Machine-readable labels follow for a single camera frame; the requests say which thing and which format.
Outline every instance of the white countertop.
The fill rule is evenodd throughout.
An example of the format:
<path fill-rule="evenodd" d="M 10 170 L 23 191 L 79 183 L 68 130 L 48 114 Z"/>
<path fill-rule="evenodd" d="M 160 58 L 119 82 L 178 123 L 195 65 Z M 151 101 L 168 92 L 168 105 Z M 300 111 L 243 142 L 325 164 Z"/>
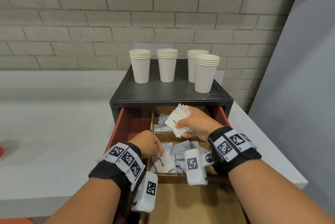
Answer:
<path fill-rule="evenodd" d="M 88 179 L 114 128 L 125 72 L 0 72 L 0 218 L 53 214 Z M 234 103 L 233 128 L 299 188 L 307 180 Z"/>

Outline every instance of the brick wall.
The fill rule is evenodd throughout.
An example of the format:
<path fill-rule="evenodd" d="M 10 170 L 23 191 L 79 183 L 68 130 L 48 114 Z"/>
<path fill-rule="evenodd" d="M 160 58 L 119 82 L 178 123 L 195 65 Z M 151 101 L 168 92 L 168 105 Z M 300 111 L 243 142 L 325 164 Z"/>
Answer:
<path fill-rule="evenodd" d="M 294 0 L 0 0 L 0 69 L 127 69 L 131 48 L 206 49 L 251 105 Z"/>

